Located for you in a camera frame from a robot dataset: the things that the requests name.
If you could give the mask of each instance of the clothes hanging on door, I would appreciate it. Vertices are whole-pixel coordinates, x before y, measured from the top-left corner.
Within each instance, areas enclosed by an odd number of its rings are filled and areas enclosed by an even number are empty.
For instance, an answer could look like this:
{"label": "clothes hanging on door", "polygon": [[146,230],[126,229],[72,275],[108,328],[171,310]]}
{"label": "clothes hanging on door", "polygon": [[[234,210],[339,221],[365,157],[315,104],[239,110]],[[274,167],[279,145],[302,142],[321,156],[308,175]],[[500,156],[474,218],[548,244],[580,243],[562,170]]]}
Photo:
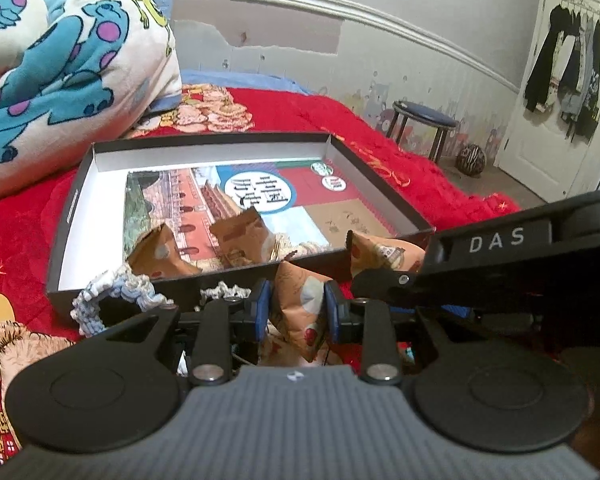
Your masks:
{"label": "clothes hanging on door", "polygon": [[560,38],[558,37],[558,45],[562,44],[558,54],[554,57],[554,69],[551,72],[551,82],[549,83],[549,93],[546,98],[546,104],[543,106],[538,103],[537,106],[541,112],[551,109],[558,100],[558,86],[560,86],[560,81],[567,69],[568,62],[571,59],[575,41],[575,36],[571,35],[567,36],[564,42],[560,42]]}
{"label": "clothes hanging on door", "polygon": [[578,64],[578,83],[576,84],[576,92],[582,92],[582,86],[584,85],[584,69],[587,60],[587,26],[589,22],[589,17],[585,14],[582,15],[580,20],[580,35],[578,39],[580,40],[580,49],[578,53],[580,54],[580,63]]}
{"label": "clothes hanging on door", "polygon": [[[580,49],[582,46],[582,38],[580,32],[584,35],[584,30],[582,30],[583,21],[580,13],[576,16],[576,19],[573,21],[573,29],[572,34],[575,36],[575,43],[573,45],[573,50],[571,51],[571,57],[569,58],[569,62],[567,63],[567,68],[564,70],[564,75],[560,80],[560,88],[558,88],[558,95],[563,96],[569,90],[575,90],[578,85],[578,76],[580,75]],[[582,71],[584,72],[584,63],[582,63]]]}
{"label": "clothes hanging on door", "polygon": [[598,97],[600,95],[600,20],[593,35],[593,70],[585,94],[575,134],[590,140],[598,127]]}
{"label": "clothes hanging on door", "polygon": [[[587,20],[586,27],[587,30],[583,42],[585,50],[584,63],[582,63],[582,80],[583,83],[586,82],[586,88],[588,88],[589,82],[591,81],[591,75],[593,74],[593,36],[595,33],[595,23],[593,20]],[[567,86],[567,84],[568,83],[565,82],[561,85],[566,87],[566,91],[560,99],[560,110],[562,111],[562,120],[567,123],[572,123],[573,121],[578,120],[580,110],[582,110],[582,105],[584,104],[586,93],[578,92],[577,87],[570,87]]]}
{"label": "clothes hanging on door", "polygon": [[558,41],[560,41],[561,47],[565,33],[573,27],[571,13],[562,6],[555,7],[551,11],[549,19],[549,32],[544,39],[531,76],[529,76],[529,80],[526,82],[526,109],[532,112],[536,110],[538,104],[541,107],[546,105],[554,62],[557,60],[557,55],[560,51]]}

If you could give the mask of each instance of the gray rubber grip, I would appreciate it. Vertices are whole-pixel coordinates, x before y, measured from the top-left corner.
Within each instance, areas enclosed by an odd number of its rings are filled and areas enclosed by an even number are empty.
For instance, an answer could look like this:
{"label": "gray rubber grip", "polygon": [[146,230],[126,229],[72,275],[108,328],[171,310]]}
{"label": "gray rubber grip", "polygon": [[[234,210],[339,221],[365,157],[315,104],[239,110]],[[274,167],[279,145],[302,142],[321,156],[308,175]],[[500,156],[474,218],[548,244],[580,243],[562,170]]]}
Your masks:
{"label": "gray rubber grip", "polygon": [[597,471],[565,445],[497,456],[445,440],[418,418],[399,389],[363,383],[346,366],[243,367],[230,383],[193,390],[160,431],[125,449],[85,456],[29,446],[0,468],[0,480],[596,476]]}

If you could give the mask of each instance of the metal screw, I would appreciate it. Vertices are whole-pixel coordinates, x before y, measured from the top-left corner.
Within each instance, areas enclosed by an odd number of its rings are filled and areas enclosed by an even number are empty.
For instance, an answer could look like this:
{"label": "metal screw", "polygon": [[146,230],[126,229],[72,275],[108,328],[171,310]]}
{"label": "metal screw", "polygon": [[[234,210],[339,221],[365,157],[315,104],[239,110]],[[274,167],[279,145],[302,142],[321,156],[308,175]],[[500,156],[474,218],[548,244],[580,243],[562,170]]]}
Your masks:
{"label": "metal screw", "polygon": [[379,363],[367,368],[366,374],[376,381],[390,381],[398,376],[398,368],[393,365]]}
{"label": "metal screw", "polygon": [[218,365],[198,365],[193,368],[193,376],[199,381],[217,381],[224,375],[224,370]]}

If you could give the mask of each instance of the wooden stool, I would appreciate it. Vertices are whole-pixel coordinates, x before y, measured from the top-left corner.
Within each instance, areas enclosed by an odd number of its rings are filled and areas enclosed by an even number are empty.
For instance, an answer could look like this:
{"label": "wooden stool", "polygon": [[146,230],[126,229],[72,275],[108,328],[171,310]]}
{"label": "wooden stool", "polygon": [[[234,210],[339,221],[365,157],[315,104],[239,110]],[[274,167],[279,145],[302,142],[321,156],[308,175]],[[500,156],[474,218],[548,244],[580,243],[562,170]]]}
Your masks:
{"label": "wooden stool", "polygon": [[398,146],[400,146],[404,127],[407,125],[407,119],[413,119],[419,123],[426,124],[427,126],[435,126],[438,129],[429,153],[429,160],[432,160],[437,164],[440,160],[440,155],[442,155],[442,150],[445,147],[446,136],[448,135],[449,130],[458,126],[458,121],[433,108],[410,103],[408,101],[394,101],[394,118],[389,125],[389,130],[386,134],[387,137],[391,137],[399,116],[402,116],[402,123],[400,124],[400,131],[395,137],[395,143]]}

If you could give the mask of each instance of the gray floor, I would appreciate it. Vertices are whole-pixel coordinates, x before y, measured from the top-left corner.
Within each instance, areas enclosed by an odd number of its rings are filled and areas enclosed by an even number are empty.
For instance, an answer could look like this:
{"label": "gray floor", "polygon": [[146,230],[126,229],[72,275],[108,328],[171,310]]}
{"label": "gray floor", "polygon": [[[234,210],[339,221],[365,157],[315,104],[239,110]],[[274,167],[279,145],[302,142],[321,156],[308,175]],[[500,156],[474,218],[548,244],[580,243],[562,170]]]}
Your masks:
{"label": "gray floor", "polygon": [[441,160],[440,168],[446,177],[467,194],[489,196],[492,193],[503,193],[511,197],[522,209],[531,209],[544,204],[538,195],[520,184],[517,180],[499,168],[488,166],[478,177],[470,177],[454,168],[454,160]]}

